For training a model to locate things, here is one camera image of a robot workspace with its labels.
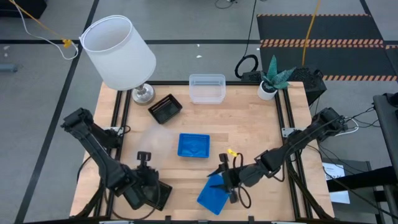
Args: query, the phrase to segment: gray carpet floor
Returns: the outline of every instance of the gray carpet floor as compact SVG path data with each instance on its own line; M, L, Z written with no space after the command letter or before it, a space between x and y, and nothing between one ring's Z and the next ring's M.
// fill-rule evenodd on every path
M238 1L229 9L217 9L214 0L100 0L94 21L113 14L127 16L146 40L247 39L254 1ZM367 0L384 40L398 40L398 1ZM77 39L82 33L93 0L48 0L40 21L58 33ZM257 13L306 13L316 0L268 0L257 2ZM320 14L362 14L359 0L322 0ZM35 35L56 39L34 21L27 20ZM18 18L0 17L0 39L33 39ZM259 39L254 20L251 39ZM157 57L151 80L188 80L192 73L222 73L237 80L233 70L244 53L244 44L159 44L149 46ZM259 55L257 44L248 53ZM68 57L73 51L65 50ZM0 73L0 223L13 223L44 142L71 61L61 58L51 45L0 44L0 63L16 63L17 73ZM241 71L252 67L244 63ZM61 118L78 107L95 110L101 79L85 52L62 109ZM351 116L370 107L372 96L397 92L396 82L326 82L318 110L332 106ZM374 121L375 113L361 117ZM49 153L25 222L68 218L75 192L75 178L84 150L57 125ZM389 156L379 128L360 129L354 134L322 143L342 159L370 161L373 168L388 166ZM367 215L336 212L346 220L375 222Z

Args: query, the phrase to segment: potted plant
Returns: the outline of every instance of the potted plant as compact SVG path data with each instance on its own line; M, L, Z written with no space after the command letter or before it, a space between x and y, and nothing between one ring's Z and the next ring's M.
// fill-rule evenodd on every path
M272 99L277 90L288 87L287 79L291 76L296 68L290 70L284 70L278 73L276 66L275 55L272 56L271 63L269 64L268 73L261 72L262 82L260 83L257 94L263 100Z

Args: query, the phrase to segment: yellow cable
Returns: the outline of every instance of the yellow cable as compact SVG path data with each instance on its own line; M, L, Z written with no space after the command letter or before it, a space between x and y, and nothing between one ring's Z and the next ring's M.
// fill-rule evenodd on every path
M23 8L21 8L16 2L14 2L13 0L8 0L9 2L13 3L13 5L15 5L16 7L18 7L23 13L25 13L26 15L28 15L31 19L33 19L34 21L36 21L40 26L42 26L44 29L50 31L52 34L59 36L62 39L63 42L63 46L65 48L68 48L69 46L71 46L72 44L72 40L66 39L64 38L62 35L58 34L57 32L55 32L54 30L48 28L47 26L45 26L43 23L41 23L40 21L38 21L36 18L34 18L32 15L30 15L27 11L25 11Z
M310 27L308 28L308 32L307 32L307 36L305 37L305 42L304 42L304 49L303 49L303 59L302 59L302 63L301 65L304 66L304 62L305 62L305 50L307 48L307 40L310 37L310 33L311 33L311 29L312 29L312 24L315 20L315 16L317 15L318 9L319 9L319 5L321 4L321 0L318 0L317 3L317 7L315 8L315 12L312 15L312 19L311 19L311 23L310 23Z

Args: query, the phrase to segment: black cable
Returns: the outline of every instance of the black cable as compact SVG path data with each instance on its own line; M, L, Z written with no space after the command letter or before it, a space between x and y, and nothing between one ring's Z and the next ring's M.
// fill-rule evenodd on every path
M241 75L239 75L238 70L239 70L239 66L241 66L241 64L248 58L253 58L254 59L254 67L251 70L252 72L255 72L259 66L259 59L257 58L257 56L255 56L254 54L251 55L246 55L246 53L248 52L248 47L249 47L249 41L250 41L250 34L251 34L251 28L253 26L253 19L254 19L254 11L256 10L256 3L257 0L254 0L254 6L253 6L253 12L251 14L251 22L250 22L250 29L249 29L249 36L248 36L248 41L246 42L246 50L244 51L244 54L242 56L242 59L238 62L238 64L235 66L235 76L237 78L242 78Z
M253 26L254 11L256 10L256 4L257 4L257 0L254 0L253 11L252 11L252 13L251 13L251 22L250 22L250 29L249 29L249 37L248 37L248 41L246 42L246 50L244 51L243 57L246 56L246 53L248 52L249 41L250 41L250 34L251 34L251 27Z
M341 118L341 116L339 116L339 117L337 117L337 118L335 118L335 119L333 119L333 120L331 120L331 121L329 121L329 122L327 122L327 123L321 125L319 128L313 130L310 134L307 134L307 136L305 136L304 138L302 138L301 140L297 141L295 144L293 144L292 146L290 146L289 149L286 150L285 158L286 158L287 156L290 156L291 154L297 152L297 151L302 150L302 149L296 149L296 150L294 150L294 147L295 147L297 144L300 144L300 143L301 143L302 141L304 141L306 138L311 137L311 135L312 135L315 131L318 131L319 129L321 129L321 128L327 126L327 125L329 125L330 123L334 122L335 120L337 120L337 119L339 119L339 118Z
M279 181L279 182L283 182L285 181L285 159L284 159L284 163L282 164L282 178L279 179L276 176L272 176L275 180Z
M146 216L144 216L144 217L142 217L142 218L126 218L126 217L122 217L122 216L120 216L119 214L117 214L117 213L113 210L113 208L112 208L112 214L113 214L116 218L121 219L121 220L130 220L130 221L134 221L134 220L145 220L146 218L150 217L150 215L152 215L152 214L155 212L155 208L158 206L158 204L159 204L159 202L160 202L160 184L159 184L159 180L156 180L156 188L157 188L157 201L156 201L156 204L155 204L155 206L152 208L152 210L151 210ZM105 190L104 190L104 200L105 200L105 203L108 204L108 198L107 198L107 196L106 196L106 191L105 191Z
M76 182L79 181L80 172L83 169L83 167L86 165L86 163L88 162L89 159L91 159L91 156L88 156L87 159L85 159L85 161L80 165L79 170L77 171Z
M354 115L354 116L350 117L350 119L348 119L346 122L351 121L352 119L354 119L354 118L356 118L356 117L358 117L358 116L360 116L362 114L365 114L365 113L368 113L368 112L372 112L372 111L374 111L374 107L373 106L368 108L366 111L363 111L363 112L361 112L361 113L359 113L357 115Z
M303 149L300 150L300 152L298 152L298 154L301 156L301 153L303 153Z
M367 123L367 122L364 122L364 121L360 121L360 120L358 120L358 119L356 119L356 118L354 118L354 120L356 120L356 121L359 122L359 123L363 123L363 124L368 124L368 125L371 124L371 123ZM375 127L375 128L380 128L380 125L372 124L372 126Z
M325 148L325 147L322 146L321 144L319 144L319 147L320 147L321 149L324 149L324 150L330 152L331 154L333 154L333 155L337 158L337 160L339 160L341 163L345 164L346 166L350 167L351 169L354 169L354 170L356 170L356 171L358 171L358 172L365 172L365 171L363 171L363 170L357 169L357 168L352 167L352 166L350 166L349 164L345 163L345 162L342 161L334 152L332 152L331 150Z
M321 71L319 71L319 73L320 73L319 79L320 79L320 82L322 82L323 73L322 73ZM315 107L315 113L314 113L314 114L316 114L317 111L318 111L318 104L319 104L319 100L320 100L320 99L321 99L321 95L318 96L317 106Z
M379 120L377 119L377 120L375 120L375 121L373 121L373 123L371 123L371 124L369 124L369 125L367 125L367 126L359 126L358 125L358 127L359 128L368 128L368 127L370 127L370 126L374 126L374 123L376 123L376 122L378 122Z
M391 216L391 218L395 218L398 219L397 216L393 215L390 212L387 212L386 210L379 208L377 205L373 204L370 200L364 198L362 195L356 193L354 190L351 190L349 187L347 187L345 184L341 183L339 180L335 179L334 177L332 177L331 175L329 175L325 168L323 168L324 173L332 180L334 180L337 184L339 184L340 186L344 187L346 190L349 190L352 194L355 194L357 197L359 197L360 199L364 200L366 203L368 203L370 206L374 207L375 209L379 210L380 212L383 212L389 216Z
M237 153L237 156L234 157L233 161L232 161L232 167L234 170L236 170L236 158L238 156L241 156L241 163L239 167L243 166L243 154L241 154L240 152ZM244 208L250 208L251 207L251 197L249 195L249 192L242 186L243 182L248 179L247 177L240 181L240 183L238 184L238 199L241 202L241 204L243 205ZM242 195L241 195L241 189L246 193L246 195L248 196L248 200L249 200L249 205L246 205L243 200L242 200Z
M315 148L315 147L313 147L313 146L310 146L310 145L307 145L307 146L309 146L309 147L311 147L312 149L314 149L314 150L316 150L318 153L319 153L319 156L321 157L321 159L322 159L322 154L321 154L321 152L323 152L321 149L317 149L317 148ZM331 160L331 158L328 156L328 155L326 155L326 153L325 152L323 152L324 153L324 155L330 160L330 162L332 163L332 164L334 164L335 166L337 166L338 168L341 168L341 169L343 169L343 170L345 170L345 171L347 171L347 172L349 172L350 174L354 174L353 172L351 172L351 171L349 171L349 170L347 170L347 169L344 169L344 167L340 167L340 166L338 166L337 164L335 164L332 160ZM343 162L340 158L338 158L338 157L336 157L341 163L344 163L344 164L346 164L347 165L347 163L345 163L345 162Z
M218 6L218 5L217 5L218 1L219 1L219 0L216 0L216 1L214 2L214 5L216 6L217 9L227 9L227 8L231 7L231 6L234 4L233 1L230 1L230 2L229 2L229 6L221 7L221 6Z

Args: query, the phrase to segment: white lampshade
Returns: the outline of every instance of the white lampshade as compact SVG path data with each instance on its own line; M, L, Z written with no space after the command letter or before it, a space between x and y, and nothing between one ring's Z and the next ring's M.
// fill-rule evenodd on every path
M124 16L96 21L81 35L80 42L105 84L112 89L135 88L155 70L155 55Z

